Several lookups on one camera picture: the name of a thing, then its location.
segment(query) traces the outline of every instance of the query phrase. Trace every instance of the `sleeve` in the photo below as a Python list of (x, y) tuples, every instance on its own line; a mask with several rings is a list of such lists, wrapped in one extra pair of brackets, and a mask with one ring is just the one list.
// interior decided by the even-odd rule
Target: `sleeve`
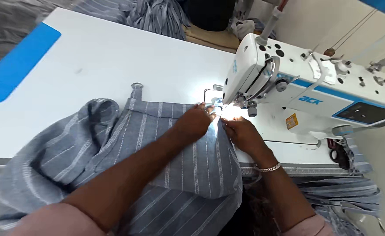
[(74, 206), (54, 203), (23, 217), (8, 236), (105, 236), (106, 234)]
[(314, 215), (298, 223), (283, 236), (334, 236), (332, 228), (320, 215)]

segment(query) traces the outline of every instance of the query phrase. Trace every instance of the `white sewing machine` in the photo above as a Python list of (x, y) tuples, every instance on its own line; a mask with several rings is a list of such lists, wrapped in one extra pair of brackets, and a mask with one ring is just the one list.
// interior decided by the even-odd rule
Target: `white sewing machine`
[(290, 132), (317, 139), (340, 139), (331, 132), (337, 126), (385, 125), (385, 73), (272, 39), (261, 46), (256, 37), (248, 34), (236, 52), (223, 104), (247, 108), (249, 117), (260, 103), (276, 104)]

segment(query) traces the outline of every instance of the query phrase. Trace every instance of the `silver bracelet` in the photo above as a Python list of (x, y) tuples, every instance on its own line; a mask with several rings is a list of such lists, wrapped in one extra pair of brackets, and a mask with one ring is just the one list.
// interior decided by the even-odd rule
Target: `silver bracelet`
[(274, 166), (271, 167), (271, 168), (267, 168), (267, 169), (259, 169), (259, 168), (258, 168), (258, 165), (256, 165), (256, 166), (254, 167), (254, 169), (256, 169), (256, 170), (259, 171), (259, 172), (270, 172), (270, 171), (274, 171), (274, 170), (280, 168), (280, 166), (281, 166), (281, 163), (277, 163), (276, 165), (274, 165)]

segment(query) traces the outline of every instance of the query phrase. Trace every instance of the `pipe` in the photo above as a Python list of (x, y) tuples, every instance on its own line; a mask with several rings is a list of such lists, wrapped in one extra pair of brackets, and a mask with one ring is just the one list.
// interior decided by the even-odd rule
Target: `pipe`
[(287, 4), (288, 0), (283, 0), (278, 7), (274, 7), (273, 15), (269, 18), (268, 24), (265, 26), (262, 34), (255, 38), (257, 44), (266, 46), (268, 42), (268, 37), (273, 31), (277, 21), (283, 16), (283, 9)]
[(287, 4), (288, 0), (283, 0), (280, 5), (278, 6), (279, 11), (283, 11), (285, 5)]

